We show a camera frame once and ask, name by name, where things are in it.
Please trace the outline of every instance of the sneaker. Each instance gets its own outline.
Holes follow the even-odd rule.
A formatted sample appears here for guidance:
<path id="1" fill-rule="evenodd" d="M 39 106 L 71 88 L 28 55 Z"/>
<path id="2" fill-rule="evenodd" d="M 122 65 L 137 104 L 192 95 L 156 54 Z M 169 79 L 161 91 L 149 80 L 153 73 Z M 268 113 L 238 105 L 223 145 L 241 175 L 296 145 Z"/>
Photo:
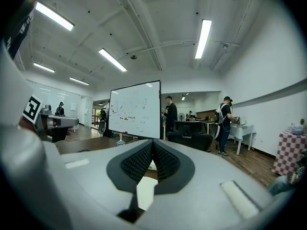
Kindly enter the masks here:
<path id="1" fill-rule="evenodd" d="M 219 151 L 219 154 L 221 154 L 221 155 L 228 155 L 228 152 L 224 152 L 224 151 Z"/>

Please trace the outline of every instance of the red checkered tablecloth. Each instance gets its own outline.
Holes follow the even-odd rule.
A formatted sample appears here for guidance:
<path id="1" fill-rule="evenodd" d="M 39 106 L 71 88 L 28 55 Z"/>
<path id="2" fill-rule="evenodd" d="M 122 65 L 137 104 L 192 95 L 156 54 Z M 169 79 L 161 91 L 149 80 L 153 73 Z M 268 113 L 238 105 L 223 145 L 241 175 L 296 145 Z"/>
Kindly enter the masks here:
<path id="1" fill-rule="evenodd" d="M 292 134 L 292 128 L 288 127 L 279 135 L 279 147 L 272 172 L 280 175 L 287 175 L 297 167 L 296 161 L 301 156 L 304 149 L 307 149 L 307 130 L 303 135 Z"/>

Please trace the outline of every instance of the ceiling light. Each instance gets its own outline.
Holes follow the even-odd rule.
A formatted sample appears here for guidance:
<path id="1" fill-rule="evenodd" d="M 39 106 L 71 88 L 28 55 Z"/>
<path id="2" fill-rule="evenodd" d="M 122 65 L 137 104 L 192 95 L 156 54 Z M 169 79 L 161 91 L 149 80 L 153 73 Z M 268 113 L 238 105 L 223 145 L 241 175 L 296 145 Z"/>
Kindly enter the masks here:
<path id="1" fill-rule="evenodd" d="M 127 71 L 127 69 L 123 67 L 117 60 L 115 60 L 113 56 L 111 56 L 104 48 L 101 49 L 99 53 L 106 57 L 109 61 L 111 61 L 111 63 L 113 63 L 121 71 Z"/>
<path id="2" fill-rule="evenodd" d="M 74 79 L 74 78 L 69 78 L 69 79 L 74 80 L 74 81 L 79 82 L 79 83 L 83 83 L 83 84 L 85 84 L 85 85 L 89 85 L 89 84 L 86 83 L 86 82 L 83 82 L 83 81 L 80 81 L 80 80 L 77 80 L 77 79 Z"/>
<path id="3" fill-rule="evenodd" d="M 200 35 L 200 40 L 198 42 L 195 59 L 200 59 L 203 54 L 209 36 L 210 27 L 211 27 L 211 21 L 202 20 L 201 35 Z"/>
<path id="4" fill-rule="evenodd" d="M 61 26 L 65 27 L 69 31 L 71 31 L 72 28 L 74 27 L 74 24 L 72 24 L 68 20 L 64 19 L 58 13 L 54 12 L 52 9 L 48 8 L 46 5 L 43 5 L 40 2 L 37 2 L 35 8 L 36 8 L 36 10 L 42 12 L 44 15 L 48 16 L 50 19 L 59 23 Z"/>
<path id="5" fill-rule="evenodd" d="M 50 69 L 50 68 L 47 68 L 47 67 L 43 67 L 43 66 L 41 66 L 41 65 L 39 65 L 39 64 L 37 64 L 37 63 L 33 63 L 33 64 L 34 64 L 35 66 L 39 67 L 39 68 L 44 69 L 44 70 L 54 72 L 54 70 L 52 70 L 52 69 Z"/>

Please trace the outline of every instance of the door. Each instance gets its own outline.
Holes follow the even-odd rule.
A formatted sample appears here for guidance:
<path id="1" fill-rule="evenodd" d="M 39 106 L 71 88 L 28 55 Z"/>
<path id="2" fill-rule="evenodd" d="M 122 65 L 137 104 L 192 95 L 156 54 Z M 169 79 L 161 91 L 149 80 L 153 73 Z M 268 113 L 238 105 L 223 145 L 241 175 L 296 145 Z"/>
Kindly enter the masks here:
<path id="1" fill-rule="evenodd" d="M 85 98 L 85 105 L 84 105 L 84 127 L 90 129 L 92 124 L 92 107 L 93 107 L 93 100 L 92 98 Z"/>

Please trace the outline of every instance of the whiteboard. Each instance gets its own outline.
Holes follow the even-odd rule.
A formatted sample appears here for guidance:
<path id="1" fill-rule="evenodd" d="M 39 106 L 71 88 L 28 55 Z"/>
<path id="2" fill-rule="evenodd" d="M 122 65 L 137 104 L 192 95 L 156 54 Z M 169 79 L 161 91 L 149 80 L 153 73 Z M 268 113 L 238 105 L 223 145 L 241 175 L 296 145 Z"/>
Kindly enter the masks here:
<path id="1" fill-rule="evenodd" d="M 111 91 L 109 129 L 129 135 L 160 138 L 160 81 Z"/>

